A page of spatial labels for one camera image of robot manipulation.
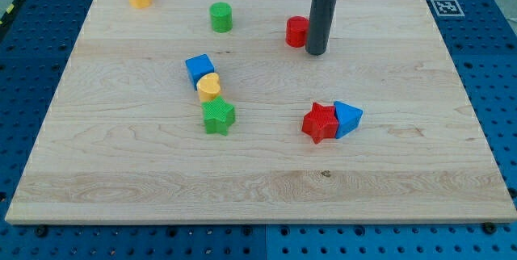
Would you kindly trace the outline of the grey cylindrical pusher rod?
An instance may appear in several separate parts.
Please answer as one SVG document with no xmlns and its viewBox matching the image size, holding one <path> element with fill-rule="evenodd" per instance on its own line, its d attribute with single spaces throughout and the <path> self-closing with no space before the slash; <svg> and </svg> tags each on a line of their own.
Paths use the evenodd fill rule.
<svg viewBox="0 0 517 260">
<path fill-rule="evenodd" d="M 326 52 L 337 0 L 312 0 L 309 28 L 305 43 L 308 54 L 319 56 Z"/>
</svg>

